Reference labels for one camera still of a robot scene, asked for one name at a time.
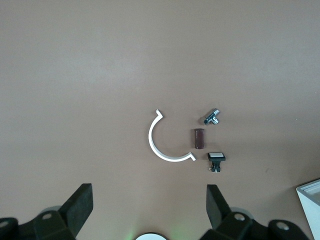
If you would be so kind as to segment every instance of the metal screw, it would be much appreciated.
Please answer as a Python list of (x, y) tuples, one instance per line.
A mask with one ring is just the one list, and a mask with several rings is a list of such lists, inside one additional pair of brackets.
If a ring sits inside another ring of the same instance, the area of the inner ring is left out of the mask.
[(234, 218), (237, 219), (238, 221), (244, 221), (244, 220), (246, 220), (245, 216), (243, 216), (243, 215), (240, 214), (240, 213), (236, 213), (236, 214), (234, 215)]
[(51, 217), (52, 217), (52, 214), (51, 213), (47, 213), (47, 214), (42, 216), (42, 220), (47, 220), (47, 219), (50, 219)]
[(8, 224), (9, 224), (8, 221), (0, 222), (0, 228), (4, 228), (4, 227), (7, 226)]
[(289, 226), (287, 224), (285, 224), (284, 222), (282, 222), (282, 221), (278, 221), (276, 223), (276, 226), (281, 230), (285, 230), (285, 231), (289, 230)]

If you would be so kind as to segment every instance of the white circular light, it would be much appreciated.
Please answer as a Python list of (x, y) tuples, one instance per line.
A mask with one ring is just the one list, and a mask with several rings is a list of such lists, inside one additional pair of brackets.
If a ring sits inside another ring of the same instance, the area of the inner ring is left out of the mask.
[(136, 240), (166, 240), (163, 236), (155, 233), (146, 233), (139, 236)]

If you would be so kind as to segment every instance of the curved plastic piece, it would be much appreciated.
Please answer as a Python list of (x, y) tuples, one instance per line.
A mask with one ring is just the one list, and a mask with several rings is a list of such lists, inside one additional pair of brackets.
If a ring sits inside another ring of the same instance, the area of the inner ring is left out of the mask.
[(139, 236), (136, 240), (167, 240), (167, 239), (157, 233), (149, 232)]
[(176, 162), (182, 162), (184, 160), (187, 160), (189, 158), (191, 158), (193, 161), (196, 160), (195, 156), (189, 152), (187, 153), (186, 155), (184, 156), (180, 156), (180, 157), (173, 157), (173, 156), (167, 156), (165, 154), (163, 154), (162, 152), (160, 152), (157, 147), (155, 146), (154, 144), (154, 141), (152, 139), (152, 130), (154, 129), (155, 125), (164, 117), (161, 112), (159, 111), (159, 109), (157, 109), (156, 111), (156, 114), (158, 114), (158, 116), (153, 120), (151, 126), (150, 126), (150, 130), (149, 130), (149, 135), (148, 135), (148, 138), (149, 138), (149, 144), (150, 144), (150, 147), (152, 149), (152, 151), (161, 159), (163, 160), (166, 160), (168, 162), (173, 162), (173, 163), (176, 163)]

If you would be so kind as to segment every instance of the black mechanical arm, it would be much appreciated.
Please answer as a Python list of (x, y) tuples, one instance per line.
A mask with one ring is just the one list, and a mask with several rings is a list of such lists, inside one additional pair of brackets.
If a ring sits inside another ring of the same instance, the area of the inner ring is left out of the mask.
[[(75, 240), (94, 207), (92, 185), (82, 184), (58, 211), (40, 213), (18, 225), (0, 218), (0, 240)], [(208, 185), (206, 212), (212, 225), (200, 240), (308, 240), (294, 223), (272, 220), (263, 226), (242, 212), (233, 212), (219, 188)]]
[(212, 229), (200, 240), (308, 240), (290, 221), (272, 220), (266, 227), (242, 212), (231, 211), (217, 185), (207, 185), (206, 212)]
[(40, 213), (22, 225), (13, 217), (0, 218), (0, 240), (75, 240), (93, 208), (92, 185), (84, 183), (58, 211)]

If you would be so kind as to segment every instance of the brown background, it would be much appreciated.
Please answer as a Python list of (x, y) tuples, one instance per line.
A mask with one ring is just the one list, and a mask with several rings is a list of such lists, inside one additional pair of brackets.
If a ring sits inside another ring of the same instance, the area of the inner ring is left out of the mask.
[[(79, 240), (196, 240), (217, 184), (258, 222), (311, 237), (295, 188), (320, 175), (319, 13), (318, 0), (0, 1), (0, 216), (24, 223), (92, 183)], [(220, 123), (201, 125), (213, 108)], [(196, 161), (152, 152), (156, 109), (156, 146)]]

